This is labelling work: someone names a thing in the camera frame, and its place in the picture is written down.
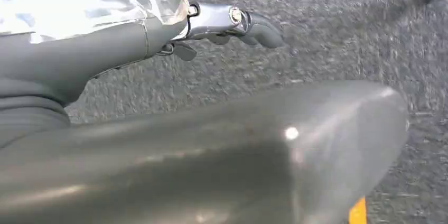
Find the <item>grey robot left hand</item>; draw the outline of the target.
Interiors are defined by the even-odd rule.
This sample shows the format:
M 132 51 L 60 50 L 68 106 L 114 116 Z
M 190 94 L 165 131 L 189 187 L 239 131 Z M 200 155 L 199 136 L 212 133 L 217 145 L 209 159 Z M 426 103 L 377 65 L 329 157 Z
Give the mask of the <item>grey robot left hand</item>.
M 188 40 L 276 48 L 267 18 L 189 0 L 1 0 L 1 223 L 340 223 L 408 139 L 377 82 L 299 83 L 170 114 L 73 125 L 101 74 Z

